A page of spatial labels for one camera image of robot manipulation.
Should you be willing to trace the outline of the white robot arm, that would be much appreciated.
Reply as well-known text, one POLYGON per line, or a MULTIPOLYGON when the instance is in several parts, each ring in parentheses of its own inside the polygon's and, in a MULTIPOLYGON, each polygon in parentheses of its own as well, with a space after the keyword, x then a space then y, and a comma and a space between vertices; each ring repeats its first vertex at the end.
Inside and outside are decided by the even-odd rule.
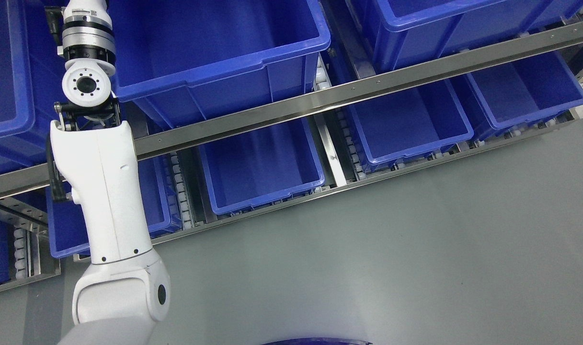
POLYGON ((80 205, 91 262, 75 284, 74 327, 62 345, 146 345, 170 307, 170 277, 149 236, 131 127, 122 121, 111 77, 115 37, 106 0, 45 8, 64 58, 50 124, 52 196, 80 205))

